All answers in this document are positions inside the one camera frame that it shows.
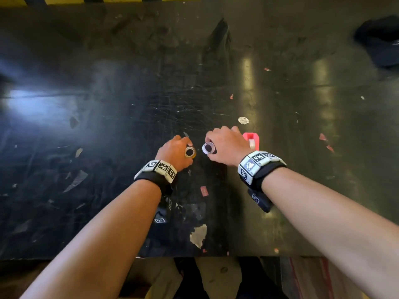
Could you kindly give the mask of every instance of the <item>right hand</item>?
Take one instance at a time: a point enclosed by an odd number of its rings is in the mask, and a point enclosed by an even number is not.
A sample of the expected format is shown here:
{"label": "right hand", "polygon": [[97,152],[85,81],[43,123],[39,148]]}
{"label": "right hand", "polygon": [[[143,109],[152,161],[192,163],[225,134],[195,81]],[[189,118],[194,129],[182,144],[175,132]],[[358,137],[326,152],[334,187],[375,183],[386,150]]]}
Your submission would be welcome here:
{"label": "right hand", "polygon": [[215,128],[206,134],[205,141],[212,141],[217,150],[216,154],[208,154],[209,159],[228,166],[238,167],[240,161],[253,151],[236,126]]}

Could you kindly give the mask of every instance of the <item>left hand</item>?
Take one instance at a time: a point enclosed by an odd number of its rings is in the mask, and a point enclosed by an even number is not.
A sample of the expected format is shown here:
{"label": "left hand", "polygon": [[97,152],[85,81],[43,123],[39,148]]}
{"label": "left hand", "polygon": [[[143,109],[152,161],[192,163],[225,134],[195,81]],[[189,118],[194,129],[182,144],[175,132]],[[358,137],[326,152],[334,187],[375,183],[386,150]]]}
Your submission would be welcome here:
{"label": "left hand", "polygon": [[180,135],[175,135],[170,141],[167,141],[159,148],[155,159],[167,161],[179,172],[193,163],[191,157],[185,156],[187,145],[193,145],[188,137],[181,138]]}

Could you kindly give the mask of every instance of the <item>dark pants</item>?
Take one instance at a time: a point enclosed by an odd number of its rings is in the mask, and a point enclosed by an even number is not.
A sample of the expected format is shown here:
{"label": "dark pants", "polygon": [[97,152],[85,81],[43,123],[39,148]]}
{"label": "dark pants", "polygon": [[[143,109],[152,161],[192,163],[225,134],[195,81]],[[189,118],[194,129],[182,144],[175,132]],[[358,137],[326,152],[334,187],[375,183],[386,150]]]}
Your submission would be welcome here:
{"label": "dark pants", "polygon": [[[239,257],[242,282],[237,299],[288,299],[266,275],[257,257]],[[194,258],[175,258],[183,281],[174,299],[209,299],[203,289],[201,273]]]}

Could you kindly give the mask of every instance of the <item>hand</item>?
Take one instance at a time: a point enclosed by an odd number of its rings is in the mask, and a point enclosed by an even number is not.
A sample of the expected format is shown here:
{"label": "hand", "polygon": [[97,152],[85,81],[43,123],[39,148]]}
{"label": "hand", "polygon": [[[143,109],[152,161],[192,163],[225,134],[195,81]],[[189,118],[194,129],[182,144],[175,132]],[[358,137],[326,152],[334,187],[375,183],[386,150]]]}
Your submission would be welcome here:
{"label": "hand", "polygon": [[167,141],[159,148],[155,159],[167,161],[179,172],[193,163],[191,157],[185,156],[187,145],[193,145],[188,137],[181,138],[180,135],[175,135],[170,141]]}
{"label": "hand", "polygon": [[228,166],[238,167],[240,161],[253,151],[236,126],[232,129],[226,126],[215,128],[206,134],[205,141],[212,141],[217,150],[216,154],[208,154],[208,157]]}

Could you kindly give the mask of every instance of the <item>scratched table surface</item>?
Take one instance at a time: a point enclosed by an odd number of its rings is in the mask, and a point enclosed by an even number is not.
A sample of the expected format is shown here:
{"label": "scratched table surface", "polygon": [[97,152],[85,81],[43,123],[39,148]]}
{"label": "scratched table surface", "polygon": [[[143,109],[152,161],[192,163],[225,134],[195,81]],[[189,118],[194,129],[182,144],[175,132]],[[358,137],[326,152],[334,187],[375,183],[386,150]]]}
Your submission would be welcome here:
{"label": "scratched table surface", "polygon": [[[179,173],[170,220],[152,225],[141,257],[319,255],[277,208],[257,207],[233,168],[200,152],[206,132],[222,125],[257,132],[261,149],[291,169],[398,223],[399,80],[351,39],[365,20],[398,6],[194,0],[2,9],[0,259],[53,258],[183,132],[199,153]],[[231,42],[216,52],[208,44],[222,18]],[[198,249],[189,235],[203,224]]]}

